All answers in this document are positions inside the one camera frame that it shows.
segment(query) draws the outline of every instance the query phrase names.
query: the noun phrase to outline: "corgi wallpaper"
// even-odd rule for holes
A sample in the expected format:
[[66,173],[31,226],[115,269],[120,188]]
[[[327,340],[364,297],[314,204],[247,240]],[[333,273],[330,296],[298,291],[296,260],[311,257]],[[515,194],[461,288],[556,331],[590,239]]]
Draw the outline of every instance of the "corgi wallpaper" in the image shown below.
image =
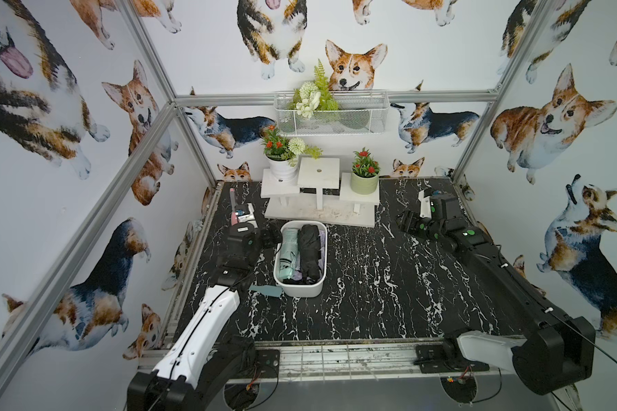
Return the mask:
[[[517,5],[504,49],[531,7]],[[586,317],[617,358],[617,1],[556,7],[556,23],[536,42],[541,58],[510,85],[466,184],[503,254],[522,255],[530,282],[570,316]],[[592,377],[576,383],[582,406],[617,409],[617,366],[598,351],[594,362]]]

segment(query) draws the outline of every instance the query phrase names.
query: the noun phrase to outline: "wire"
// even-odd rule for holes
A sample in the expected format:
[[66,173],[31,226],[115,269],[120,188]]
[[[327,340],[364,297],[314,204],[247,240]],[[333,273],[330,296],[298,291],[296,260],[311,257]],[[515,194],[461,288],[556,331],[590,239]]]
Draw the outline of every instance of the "wire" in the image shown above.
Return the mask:
[[263,405],[267,400],[269,400],[271,398],[272,395],[274,395],[274,392],[276,391],[276,388],[279,386],[279,373],[272,366],[268,366],[266,364],[266,365],[264,365],[264,367],[270,368],[272,371],[274,371],[274,374],[276,374],[276,385],[274,385],[274,389],[271,391],[271,394],[266,399],[264,399],[262,402],[256,404],[254,407],[245,408],[245,411],[253,410],[255,407]]
[[615,364],[617,364],[617,360],[613,358],[613,356],[611,356],[610,354],[608,354],[604,349],[600,348],[598,345],[596,345],[594,342],[590,341],[585,335],[581,334],[578,330],[576,330],[574,327],[572,327],[571,325],[569,325],[568,323],[566,323],[565,321],[562,321],[560,318],[558,318],[555,314],[553,314],[553,309],[546,309],[545,312],[548,312],[551,314],[551,316],[553,316],[556,320],[560,321],[562,324],[565,324],[567,327],[569,327],[574,333],[580,335],[585,341],[589,342],[590,344],[592,344],[594,347],[596,347],[597,350],[601,351],[603,354],[605,354],[606,357],[610,358],[613,362],[615,362]]
[[478,402],[488,401],[488,400],[494,398],[495,396],[497,396],[498,393],[500,393],[501,390],[503,389],[503,374],[501,374],[501,369],[500,368],[498,369],[498,378],[499,378],[500,384],[498,385],[498,391],[496,391],[496,393],[494,395],[492,395],[491,397],[487,397],[487,398],[485,398],[483,400],[471,401],[471,404],[477,404]]
[[568,409],[569,411],[574,411],[571,408],[567,407],[567,405],[565,403],[562,402],[562,400],[560,398],[558,398],[557,395],[553,394],[553,396],[555,397],[556,400],[558,400],[560,402],[560,404],[562,404],[566,409]]

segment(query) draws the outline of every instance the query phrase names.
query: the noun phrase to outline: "corgi paw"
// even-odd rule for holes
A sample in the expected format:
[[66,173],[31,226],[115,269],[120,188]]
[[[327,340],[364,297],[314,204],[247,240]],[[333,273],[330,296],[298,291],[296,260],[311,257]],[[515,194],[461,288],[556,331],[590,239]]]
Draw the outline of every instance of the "corgi paw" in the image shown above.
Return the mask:
[[102,143],[108,138],[110,138],[110,130],[105,126],[101,126],[100,124],[97,124],[96,132],[92,134],[91,137],[94,137],[94,140],[98,141],[99,143]]
[[274,63],[264,64],[261,69],[261,78],[263,78],[263,80],[269,80],[272,77],[274,77]]
[[295,73],[304,73],[304,70],[306,69],[304,63],[302,63],[302,60],[299,59],[295,62],[288,60],[288,67],[290,67],[290,70],[293,70]]

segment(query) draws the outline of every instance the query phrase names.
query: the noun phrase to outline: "white wall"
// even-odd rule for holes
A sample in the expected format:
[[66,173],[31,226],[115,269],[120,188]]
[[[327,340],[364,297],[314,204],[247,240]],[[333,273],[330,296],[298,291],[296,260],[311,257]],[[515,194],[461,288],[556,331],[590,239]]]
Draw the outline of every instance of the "white wall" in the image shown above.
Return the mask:
[[[521,71],[501,110],[518,106],[542,108],[551,101],[558,77],[569,63],[576,89],[588,101],[617,102],[617,66],[609,64],[616,40],[617,1],[591,2],[569,37],[541,65],[534,84],[527,83]],[[570,316],[584,316],[598,327],[600,311],[558,273],[541,272],[536,264],[542,262],[540,253],[545,251],[547,228],[567,206],[565,186],[576,174],[586,184],[603,190],[617,188],[617,112],[606,122],[585,129],[565,152],[538,170],[534,185],[528,183],[526,169],[517,167],[510,173],[508,157],[509,153],[498,149],[487,132],[466,170],[469,185],[477,194],[471,203],[475,217],[484,223],[495,242],[503,245],[503,254],[509,260],[525,255],[528,279],[544,289],[551,301]],[[617,216],[617,196],[608,207]],[[601,235],[601,252],[617,272],[617,232],[605,231]],[[599,270],[597,275],[604,282],[604,277],[613,273]],[[607,297],[617,299],[617,289]],[[599,338],[597,342],[617,358],[617,338]],[[617,366],[598,351],[594,360],[592,378],[576,384],[584,409],[617,410]]]

